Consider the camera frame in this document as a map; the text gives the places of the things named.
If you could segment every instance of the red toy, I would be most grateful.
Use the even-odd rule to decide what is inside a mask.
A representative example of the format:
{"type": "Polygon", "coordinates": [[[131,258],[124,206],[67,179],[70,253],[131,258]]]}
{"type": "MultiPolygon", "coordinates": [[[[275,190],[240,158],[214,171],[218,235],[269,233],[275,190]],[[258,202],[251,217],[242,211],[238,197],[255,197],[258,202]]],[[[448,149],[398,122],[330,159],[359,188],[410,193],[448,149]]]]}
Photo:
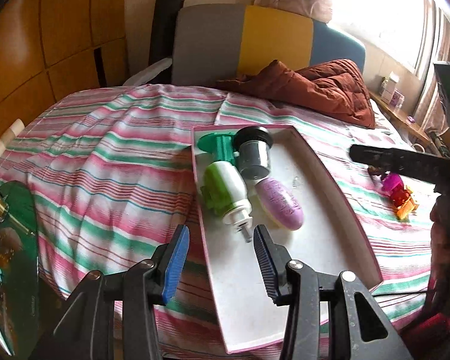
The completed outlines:
{"type": "Polygon", "coordinates": [[[382,192],[390,198],[397,209],[399,220],[405,219],[419,206],[412,197],[411,189],[404,185],[402,178],[396,173],[382,175],[382,192]]]}

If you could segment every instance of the yellow headboard panel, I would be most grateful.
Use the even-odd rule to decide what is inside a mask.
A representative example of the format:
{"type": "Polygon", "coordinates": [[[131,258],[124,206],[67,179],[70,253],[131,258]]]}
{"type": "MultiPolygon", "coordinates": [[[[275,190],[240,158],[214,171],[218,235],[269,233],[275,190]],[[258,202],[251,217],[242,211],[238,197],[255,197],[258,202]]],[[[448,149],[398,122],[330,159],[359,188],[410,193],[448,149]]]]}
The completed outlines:
{"type": "Polygon", "coordinates": [[[305,68],[312,41],[312,19],[249,5],[245,9],[237,73],[258,74],[274,59],[292,70],[305,68]]]}

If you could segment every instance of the window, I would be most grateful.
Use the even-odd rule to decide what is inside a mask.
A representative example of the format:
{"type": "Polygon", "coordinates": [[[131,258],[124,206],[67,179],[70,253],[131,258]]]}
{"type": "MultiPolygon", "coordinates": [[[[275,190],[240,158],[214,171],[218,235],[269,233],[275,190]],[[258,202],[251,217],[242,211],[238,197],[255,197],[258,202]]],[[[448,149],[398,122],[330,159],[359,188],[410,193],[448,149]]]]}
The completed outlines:
{"type": "Polygon", "coordinates": [[[331,23],[417,73],[426,4],[427,0],[334,0],[331,23]]]}

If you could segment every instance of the blue headboard panel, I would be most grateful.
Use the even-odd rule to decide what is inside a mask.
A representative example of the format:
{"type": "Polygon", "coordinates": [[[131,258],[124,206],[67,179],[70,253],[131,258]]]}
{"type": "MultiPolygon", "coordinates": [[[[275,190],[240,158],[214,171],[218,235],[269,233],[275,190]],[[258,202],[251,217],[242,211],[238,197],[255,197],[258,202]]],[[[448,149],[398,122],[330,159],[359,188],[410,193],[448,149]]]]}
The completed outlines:
{"type": "Polygon", "coordinates": [[[313,20],[313,41],[310,65],[333,59],[351,59],[363,73],[365,46],[359,40],[336,28],[313,20]]]}

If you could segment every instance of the blue gripper pad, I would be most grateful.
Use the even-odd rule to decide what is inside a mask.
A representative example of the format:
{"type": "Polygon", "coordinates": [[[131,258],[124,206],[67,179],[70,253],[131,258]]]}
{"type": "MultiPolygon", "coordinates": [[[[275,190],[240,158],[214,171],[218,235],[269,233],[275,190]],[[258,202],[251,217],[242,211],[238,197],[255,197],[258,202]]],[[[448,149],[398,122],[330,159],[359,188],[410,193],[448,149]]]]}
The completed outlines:
{"type": "Polygon", "coordinates": [[[182,274],[183,264],[188,253],[188,245],[190,244],[190,232],[188,227],[181,226],[180,235],[173,250],[172,257],[165,270],[165,280],[163,283],[162,300],[163,304],[175,295],[176,287],[179,285],[180,275],[182,274]]]}

